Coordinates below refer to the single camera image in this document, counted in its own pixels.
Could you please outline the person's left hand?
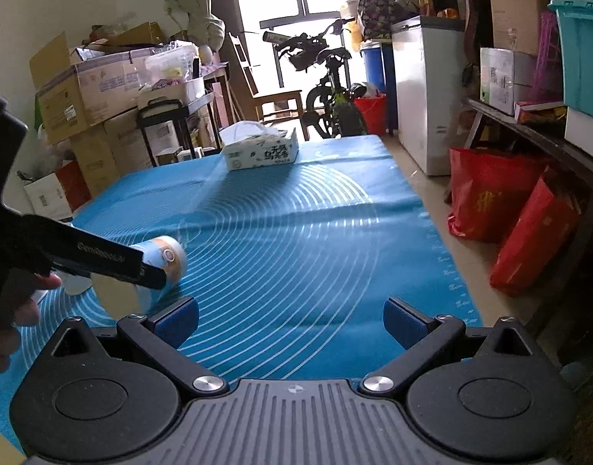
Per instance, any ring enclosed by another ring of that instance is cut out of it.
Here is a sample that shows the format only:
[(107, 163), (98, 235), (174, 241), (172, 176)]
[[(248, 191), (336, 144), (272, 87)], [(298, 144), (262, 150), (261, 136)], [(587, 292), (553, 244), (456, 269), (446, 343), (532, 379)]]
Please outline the person's left hand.
[(55, 290), (62, 285), (61, 278), (50, 273), (43, 276), (21, 270), (13, 270), (1, 286), (0, 305), (3, 320), (0, 321), (0, 374), (10, 367), (10, 356), (21, 345), (19, 327), (36, 326), (40, 311), (33, 299), (37, 291)]

